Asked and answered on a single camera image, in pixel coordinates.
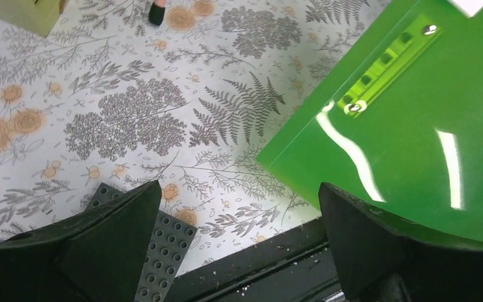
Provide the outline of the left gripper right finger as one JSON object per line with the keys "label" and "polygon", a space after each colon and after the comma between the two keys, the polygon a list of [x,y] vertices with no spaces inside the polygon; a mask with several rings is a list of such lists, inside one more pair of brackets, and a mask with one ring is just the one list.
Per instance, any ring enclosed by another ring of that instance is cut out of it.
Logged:
{"label": "left gripper right finger", "polygon": [[337,277],[356,301],[483,301],[483,242],[413,223],[324,182]]}

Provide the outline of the yellow-green drawer cabinet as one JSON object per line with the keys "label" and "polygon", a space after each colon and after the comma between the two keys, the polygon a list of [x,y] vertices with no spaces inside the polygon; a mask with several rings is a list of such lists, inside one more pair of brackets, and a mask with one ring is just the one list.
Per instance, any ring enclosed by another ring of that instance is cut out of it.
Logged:
{"label": "yellow-green drawer cabinet", "polygon": [[68,3],[67,0],[0,0],[0,20],[47,37]]}

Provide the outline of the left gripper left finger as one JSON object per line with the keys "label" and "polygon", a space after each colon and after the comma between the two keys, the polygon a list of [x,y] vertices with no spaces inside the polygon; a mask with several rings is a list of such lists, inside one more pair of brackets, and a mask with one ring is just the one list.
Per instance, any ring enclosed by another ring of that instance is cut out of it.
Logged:
{"label": "left gripper left finger", "polygon": [[162,190],[147,182],[0,242],[0,301],[133,301]]}

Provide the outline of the green transparent folder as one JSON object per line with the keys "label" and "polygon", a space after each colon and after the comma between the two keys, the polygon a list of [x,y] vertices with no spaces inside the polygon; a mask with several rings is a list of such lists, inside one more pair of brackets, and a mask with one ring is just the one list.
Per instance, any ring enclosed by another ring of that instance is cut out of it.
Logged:
{"label": "green transparent folder", "polygon": [[483,242],[483,1],[392,1],[258,155],[306,201]]}

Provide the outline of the dark grey studded plate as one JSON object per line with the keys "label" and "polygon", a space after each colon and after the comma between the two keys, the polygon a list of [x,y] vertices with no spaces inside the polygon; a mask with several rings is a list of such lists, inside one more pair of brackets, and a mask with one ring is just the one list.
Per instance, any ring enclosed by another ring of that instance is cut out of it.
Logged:
{"label": "dark grey studded plate", "polygon": [[96,274],[106,301],[164,301],[196,228],[162,210],[146,219],[153,224],[149,243],[135,235],[129,222],[117,223],[104,234],[95,235],[94,260],[102,272]]}

